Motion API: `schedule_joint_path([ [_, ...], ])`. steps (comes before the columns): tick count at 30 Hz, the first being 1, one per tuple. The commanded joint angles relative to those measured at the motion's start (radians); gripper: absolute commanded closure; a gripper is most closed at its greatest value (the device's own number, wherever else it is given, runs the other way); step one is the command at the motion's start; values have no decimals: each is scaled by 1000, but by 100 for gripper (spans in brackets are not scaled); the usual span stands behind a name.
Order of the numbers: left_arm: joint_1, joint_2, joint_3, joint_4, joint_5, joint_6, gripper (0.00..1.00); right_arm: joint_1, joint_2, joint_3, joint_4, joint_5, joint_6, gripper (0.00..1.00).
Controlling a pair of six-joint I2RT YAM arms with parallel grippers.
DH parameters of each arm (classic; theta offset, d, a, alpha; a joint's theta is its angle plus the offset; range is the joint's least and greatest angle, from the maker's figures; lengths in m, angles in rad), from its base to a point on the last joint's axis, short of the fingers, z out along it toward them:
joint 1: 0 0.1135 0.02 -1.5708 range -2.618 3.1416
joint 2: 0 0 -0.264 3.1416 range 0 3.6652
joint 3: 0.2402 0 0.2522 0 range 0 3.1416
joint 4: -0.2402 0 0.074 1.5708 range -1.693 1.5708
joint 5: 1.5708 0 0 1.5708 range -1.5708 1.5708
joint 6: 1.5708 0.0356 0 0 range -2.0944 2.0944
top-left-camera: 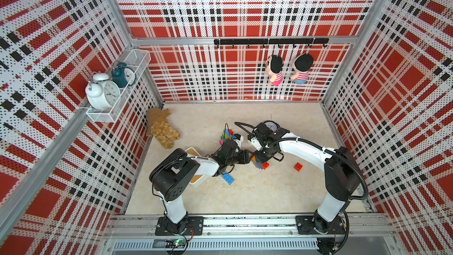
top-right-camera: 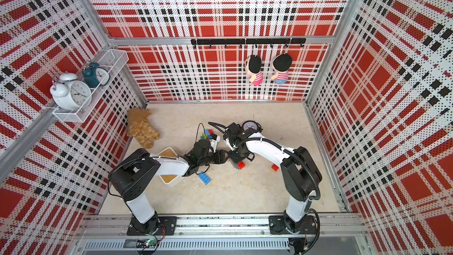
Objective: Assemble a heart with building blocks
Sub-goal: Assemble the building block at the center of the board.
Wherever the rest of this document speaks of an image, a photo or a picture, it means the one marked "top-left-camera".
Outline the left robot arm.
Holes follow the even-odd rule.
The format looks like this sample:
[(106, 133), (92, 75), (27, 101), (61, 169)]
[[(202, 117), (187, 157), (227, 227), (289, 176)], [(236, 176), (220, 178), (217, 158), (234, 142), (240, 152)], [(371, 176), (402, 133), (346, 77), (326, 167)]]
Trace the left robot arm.
[(182, 195), (188, 185), (199, 185), (210, 177), (227, 173), (229, 166), (246, 165), (252, 152), (241, 149), (236, 140), (227, 140), (206, 157), (196, 156), (180, 148), (174, 150), (150, 174), (153, 195), (159, 197), (165, 208), (160, 227), (166, 232), (184, 235), (194, 231)]

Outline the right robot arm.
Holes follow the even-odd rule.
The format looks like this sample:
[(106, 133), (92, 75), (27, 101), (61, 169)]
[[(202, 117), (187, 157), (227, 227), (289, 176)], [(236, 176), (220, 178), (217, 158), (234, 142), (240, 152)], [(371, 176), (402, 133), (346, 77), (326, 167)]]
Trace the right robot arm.
[(333, 149), (318, 145), (270, 120), (257, 126), (243, 122), (234, 124), (248, 133), (248, 142), (256, 149), (253, 155), (258, 163), (265, 164), (276, 154), (284, 156), (289, 153), (311, 163), (324, 173), (326, 195), (314, 212), (309, 230), (328, 234), (342, 223), (340, 214), (346, 213), (351, 201), (368, 198), (365, 178), (346, 147)]

